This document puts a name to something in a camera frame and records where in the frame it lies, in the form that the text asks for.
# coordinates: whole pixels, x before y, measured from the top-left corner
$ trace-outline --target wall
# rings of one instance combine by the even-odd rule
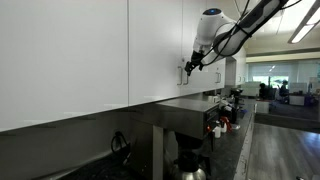
[[[0,179],[31,179],[109,154],[115,129],[130,140],[127,112],[106,112],[95,118],[0,134]]]

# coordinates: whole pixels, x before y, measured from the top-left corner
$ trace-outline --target white cabinet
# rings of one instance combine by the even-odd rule
[[[233,0],[207,0],[207,9],[209,8],[219,8],[226,16],[235,21],[240,17],[240,13]]]
[[[193,52],[193,43],[197,35],[197,27],[202,13],[207,9],[206,0],[183,0],[183,34],[182,34],[182,62],[184,68],[187,61],[190,61]],[[181,95],[193,94],[212,89],[224,87],[225,60],[221,60],[202,71],[198,67],[194,69],[191,76],[183,70],[182,82],[180,85]]]
[[[261,0],[251,0],[249,1],[249,5],[247,7],[247,11],[252,10]],[[247,0],[236,0],[235,1],[239,8],[240,14],[242,14],[242,12],[244,11],[246,4],[247,4]]]
[[[127,106],[127,16],[127,0],[1,1],[0,131]]]
[[[224,88],[225,65],[226,60],[222,59],[210,66],[204,67],[202,71],[195,69],[190,77],[184,72],[181,95]]]
[[[181,39],[182,0],[129,1],[129,105],[180,95]]]
[[[226,85],[237,86],[244,84],[247,81],[245,49],[242,47],[237,54],[226,59]]]

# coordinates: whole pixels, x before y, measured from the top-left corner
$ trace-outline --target kitchen counter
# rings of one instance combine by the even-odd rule
[[[244,104],[242,107],[248,112],[243,117],[241,113],[238,114],[237,123],[241,128],[231,133],[224,133],[220,138],[215,139],[214,152],[210,157],[211,179],[232,180],[234,178],[244,139],[252,120],[255,100],[245,99]]]
[[[241,126],[239,130],[223,133],[220,138],[214,140],[214,152],[211,154],[210,179],[233,180],[239,161],[245,135],[247,133],[255,100],[245,99],[242,107],[248,112],[238,114],[237,123]],[[121,160],[111,155],[96,162],[90,163],[77,171],[61,179],[143,179],[130,169],[122,166]]]

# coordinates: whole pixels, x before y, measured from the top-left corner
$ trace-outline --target floor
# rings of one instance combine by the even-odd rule
[[[320,174],[320,134],[255,124],[248,179],[311,180]]]
[[[260,124],[320,133],[319,121],[311,121],[287,116],[257,113],[255,122]]]
[[[299,119],[305,119],[310,121],[319,121],[319,107],[305,107],[305,106],[295,106],[289,104],[280,104],[279,102],[274,102],[276,108],[271,108],[271,115],[294,117]]]

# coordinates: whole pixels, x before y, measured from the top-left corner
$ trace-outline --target person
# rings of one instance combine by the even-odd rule
[[[266,84],[261,83],[260,90],[259,90],[259,98],[267,99],[267,97],[268,97],[268,89],[266,88]]]
[[[279,94],[281,97],[285,97],[289,95],[289,90],[287,89],[288,81],[283,80],[282,86],[280,88]]]
[[[289,90],[287,89],[288,81],[283,80],[282,86],[279,90],[279,95],[282,97],[281,103],[289,104]]]

